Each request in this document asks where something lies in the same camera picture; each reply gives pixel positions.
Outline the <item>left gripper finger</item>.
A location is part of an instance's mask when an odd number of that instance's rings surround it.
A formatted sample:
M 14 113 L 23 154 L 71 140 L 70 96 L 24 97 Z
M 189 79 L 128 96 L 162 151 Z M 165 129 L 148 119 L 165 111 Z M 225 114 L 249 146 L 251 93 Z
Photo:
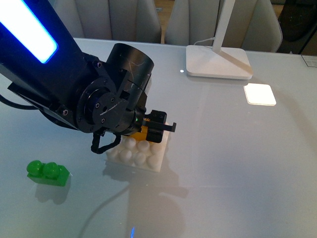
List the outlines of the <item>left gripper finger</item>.
M 147 128 L 146 140 L 154 143 L 161 143 L 163 133 L 165 131 L 175 132 L 176 123 L 172 125 L 166 124 L 167 113 L 163 111 L 152 110 L 149 114 L 145 115 L 143 126 Z

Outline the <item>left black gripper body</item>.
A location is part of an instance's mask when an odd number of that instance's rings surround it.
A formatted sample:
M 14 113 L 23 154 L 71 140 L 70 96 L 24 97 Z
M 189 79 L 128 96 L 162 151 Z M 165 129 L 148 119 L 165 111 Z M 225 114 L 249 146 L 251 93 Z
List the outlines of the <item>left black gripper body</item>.
M 104 111 L 106 131 L 130 135 L 140 130 L 146 112 L 147 94 L 144 91 L 122 91 L 119 97 L 112 97 Z

